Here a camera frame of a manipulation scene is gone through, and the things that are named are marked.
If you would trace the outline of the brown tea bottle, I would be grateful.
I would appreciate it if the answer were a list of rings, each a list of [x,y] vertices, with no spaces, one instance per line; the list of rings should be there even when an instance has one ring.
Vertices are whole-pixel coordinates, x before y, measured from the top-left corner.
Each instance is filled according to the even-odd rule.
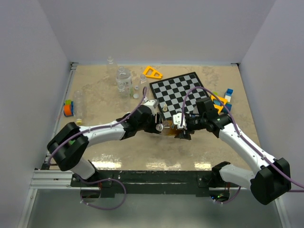
[[[161,135],[165,136],[176,136],[182,132],[182,130],[178,129],[171,120],[165,120],[164,122],[157,124],[156,130],[159,131]]]

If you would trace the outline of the clear bottle yellow cap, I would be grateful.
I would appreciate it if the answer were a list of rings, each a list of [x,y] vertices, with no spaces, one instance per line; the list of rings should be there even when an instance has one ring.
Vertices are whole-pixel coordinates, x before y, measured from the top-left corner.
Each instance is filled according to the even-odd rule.
[[[74,117],[76,124],[81,125],[84,118],[84,94],[81,90],[76,90],[73,94]]]

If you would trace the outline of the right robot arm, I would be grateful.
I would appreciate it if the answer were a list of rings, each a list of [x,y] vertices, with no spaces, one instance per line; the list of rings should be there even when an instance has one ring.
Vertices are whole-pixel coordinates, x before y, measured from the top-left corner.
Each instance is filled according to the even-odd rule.
[[[210,98],[196,101],[197,113],[177,113],[173,124],[182,132],[178,138],[191,139],[198,130],[207,130],[228,144],[250,167],[245,170],[230,162],[221,162],[211,172],[211,182],[221,187],[233,183],[249,189],[263,205],[274,201],[291,189],[290,165],[284,158],[276,159],[257,146],[235,124],[228,114],[218,114]]]

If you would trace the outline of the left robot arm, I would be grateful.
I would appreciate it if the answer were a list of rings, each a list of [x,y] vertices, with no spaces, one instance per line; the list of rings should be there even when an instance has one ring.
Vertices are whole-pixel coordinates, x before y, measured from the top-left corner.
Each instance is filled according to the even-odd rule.
[[[142,104],[108,124],[79,127],[70,122],[48,143],[47,150],[61,171],[72,171],[87,186],[94,186],[100,177],[96,167],[83,158],[88,147],[128,139],[138,131],[159,134],[156,125],[161,122],[161,114],[153,106]]]

